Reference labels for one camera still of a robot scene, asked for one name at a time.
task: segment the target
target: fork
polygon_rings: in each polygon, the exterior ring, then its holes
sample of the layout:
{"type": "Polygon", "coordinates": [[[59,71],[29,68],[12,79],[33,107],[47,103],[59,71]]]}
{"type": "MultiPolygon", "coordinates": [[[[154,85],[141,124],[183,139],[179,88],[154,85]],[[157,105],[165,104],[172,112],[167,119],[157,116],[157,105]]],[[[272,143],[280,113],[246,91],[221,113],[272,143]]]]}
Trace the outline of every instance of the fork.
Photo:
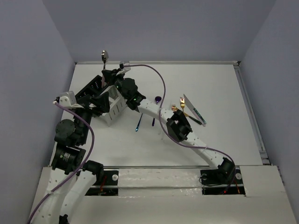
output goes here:
{"type": "MultiPolygon", "coordinates": [[[[178,108],[176,107],[175,104],[172,104],[172,105],[171,105],[171,110],[172,110],[172,111],[177,111],[178,108]]],[[[189,115],[188,115],[187,113],[185,113],[185,112],[183,112],[183,113],[184,113],[184,115],[185,115],[186,117],[188,117],[188,118],[190,118],[191,120],[195,121],[195,122],[198,123],[199,125],[202,125],[202,123],[201,123],[199,120],[195,119],[194,117],[189,116],[189,115]]]]}

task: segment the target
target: screw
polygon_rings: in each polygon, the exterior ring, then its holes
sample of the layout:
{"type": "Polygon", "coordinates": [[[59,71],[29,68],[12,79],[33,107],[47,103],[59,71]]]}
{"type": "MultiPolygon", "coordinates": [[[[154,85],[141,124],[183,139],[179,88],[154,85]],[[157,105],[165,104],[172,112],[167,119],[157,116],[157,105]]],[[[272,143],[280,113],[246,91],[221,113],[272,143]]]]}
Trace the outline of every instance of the screw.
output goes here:
{"type": "Polygon", "coordinates": [[[117,181],[118,180],[118,175],[116,175],[116,174],[112,175],[112,180],[117,181]]]}

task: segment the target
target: cable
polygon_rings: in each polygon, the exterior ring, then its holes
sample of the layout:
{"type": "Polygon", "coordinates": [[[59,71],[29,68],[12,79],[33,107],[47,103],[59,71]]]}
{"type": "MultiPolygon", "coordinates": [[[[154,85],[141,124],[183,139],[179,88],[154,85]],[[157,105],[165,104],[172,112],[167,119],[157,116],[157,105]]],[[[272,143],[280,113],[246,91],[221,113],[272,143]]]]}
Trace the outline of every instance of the cable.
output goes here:
{"type": "MultiPolygon", "coordinates": [[[[89,149],[89,152],[88,152],[86,158],[77,167],[77,169],[74,172],[72,172],[71,175],[69,175],[67,178],[65,178],[63,181],[61,181],[61,183],[59,183],[55,188],[53,188],[51,190],[51,193],[55,192],[58,188],[60,188],[62,185],[64,185],[69,179],[71,179],[83,167],[83,165],[88,160],[90,154],[92,153],[92,151],[93,151],[93,145],[94,145],[94,132],[93,132],[92,127],[82,117],[80,117],[79,115],[77,115],[73,111],[70,111],[69,109],[61,106],[57,101],[54,101],[53,104],[56,105],[56,106],[58,106],[60,109],[62,109],[64,111],[67,111],[68,113],[74,115],[76,118],[78,118],[80,121],[82,121],[88,127],[88,129],[90,130],[90,132],[92,134],[92,144],[90,146],[90,149],[89,149]]],[[[46,194],[45,197],[43,197],[43,199],[37,204],[37,206],[34,208],[33,212],[31,213],[31,215],[30,215],[30,217],[29,217],[29,219],[27,221],[27,224],[31,223],[31,220],[32,220],[33,216],[35,215],[36,211],[42,205],[42,203],[51,195],[51,193],[50,194],[46,194]]]]}
{"type": "Polygon", "coordinates": [[[237,181],[234,180],[234,182],[235,182],[235,185],[236,185],[236,187],[237,187],[238,193],[240,194],[240,189],[239,189],[239,187],[238,187],[237,181]]]}
{"type": "Polygon", "coordinates": [[[166,95],[166,85],[165,85],[165,81],[164,81],[162,75],[161,75],[155,68],[153,68],[153,67],[151,67],[151,66],[149,66],[149,65],[147,65],[147,64],[124,65],[124,67],[148,67],[148,68],[150,68],[150,69],[153,69],[153,70],[160,76],[160,78],[161,78],[161,80],[162,80],[162,83],[163,83],[163,87],[164,87],[164,93],[163,93],[163,97],[162,97],[161,104],[160,104],[160,107],[159,107],[159,122],[160,122],[160,126],[161,126],[162,130],[163,130],[164,133],[168,136],[168,138],[170,138],[173,142],[175,142],[176,144],[178,144],[178,145],[180,145],[180,146],[182,146],[182,147],[185,147],[185,148],[197,148],[197,149],[207,149],[207,150],[210,150],[210,151],[214,151],[214,152],[220,153],[220,154],[222,154],[222,155],[228,157],[228,158],[232,161],[232,163],[234,164],[234,171],[233,171],[233,172],[234,172],[234,176],[233,176],[233,178],[232,178],[231,183],[224,189],[224,191],[223,191],[221,194],[226,193],[227,190],[228,190],[228,188],[230,187],[230,185],[231,185],[231,184],[234,182],[234,180],[235,180],[236,169],[235,169],[235,162],[234,162],[234,160],[233,160],[228,154],[226,154],[225,152],[222,152],[222,151],[217,150],[217,149],[213,149],[213,148],[209,148],[209,147],[202,147],[202,146],[186,146],[186,145],[184,145],[184,144],[182,144],[182,143],[179,143],[179,142],[175,141],[175,140],[174,140],[174,139],[167,133],[167,131],[166,131],[165,128],[163,127],[163,124],[162,124],[162,121],[161,121],[161,109],[162,109],[162,105],[163,105],[163,102],[164,102],[164,99],[165,99],[165,95],[166,95]]]}

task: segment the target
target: white table surface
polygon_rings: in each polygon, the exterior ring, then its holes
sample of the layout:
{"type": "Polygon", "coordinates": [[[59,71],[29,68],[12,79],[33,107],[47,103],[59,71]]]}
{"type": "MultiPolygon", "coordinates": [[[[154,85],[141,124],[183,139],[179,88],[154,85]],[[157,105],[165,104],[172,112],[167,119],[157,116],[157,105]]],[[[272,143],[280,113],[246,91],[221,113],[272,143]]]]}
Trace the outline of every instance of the white table surface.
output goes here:
{"type": "MultiPolygon", "coordinates": [[[[206,120],[206,127],[189,121],[193,131],[209,147],[229,154],[236,165],[262,165],[258,144],[249,121],[234,67],[232,65],[154,64],[166,82],[164,107],[179,107],[183,93],[206,120]]],[[[117,68],[108,64],[107,69],[117,68]]],[[[100,64],[77,64],[70,90],[75,94],[96,75],[101,75],[100,64]]],[[[162,96],[163,85],[159,76],[149,68],[138,67],[126,73],[135,79],[138,90],[148,99],[162,96]]],[[[105,166],[192,166],[207,165],[188,148],[181,148],[158,134],[160,127],[144,115],[135,132],[140,114],[126,108],[110,127],[100,118],[93,118],[95,145],[90,160],[105,166]]],[[[62,119],[72,119],[64,112],[62,119]]],[[[89,150],[91,135],[82,148],[89,150]]]]}
{"type": "Polygon", "coordinates": [[[124,196],[85,196],[72,224],[296,224],[276,167],[245,166],[241,173],[246,197],[143,186],[124,196]]]}

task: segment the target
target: white floor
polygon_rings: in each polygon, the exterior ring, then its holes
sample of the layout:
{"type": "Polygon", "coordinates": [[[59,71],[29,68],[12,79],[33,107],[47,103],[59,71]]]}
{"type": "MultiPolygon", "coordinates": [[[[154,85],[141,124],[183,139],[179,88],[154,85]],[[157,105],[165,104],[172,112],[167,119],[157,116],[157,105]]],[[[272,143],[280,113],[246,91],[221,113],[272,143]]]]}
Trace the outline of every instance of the white floor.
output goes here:
{"type": "MultiPolygon", "coordinates": [[[[108,65],[107,69],[118,65],[108,65]]],[[[204,119],[206,127],[190,120],[193,131],[209,147],[222,150],[236,165],[261,165],[258,143],[253,134],[240,86],[232,65],[154,64],[166,82],[165,108],[179,107],[183,93],[191,100],[204,119]]],[[[76,65],[70,90],[75,94],[96,75],[102,65],[76,65]]],[[[148,99],[162,96],[163,86],[158,75],[145,67],[132,68],[125,77],[135,79],[138,90],[148,99]]],[[[188,148],[181,148],[167,137],[161,140],[159,123],[152,127],[152,118],[126,108],[110,127],[93,118],[91,126],[96,140],[91,160],[105,166],[190,166],[206,163],[188,148]]],[[[63,119],[72,119],[67,113],[63,119]]],[[[91,136],[84,149],[89,150],[91,136]]]]}

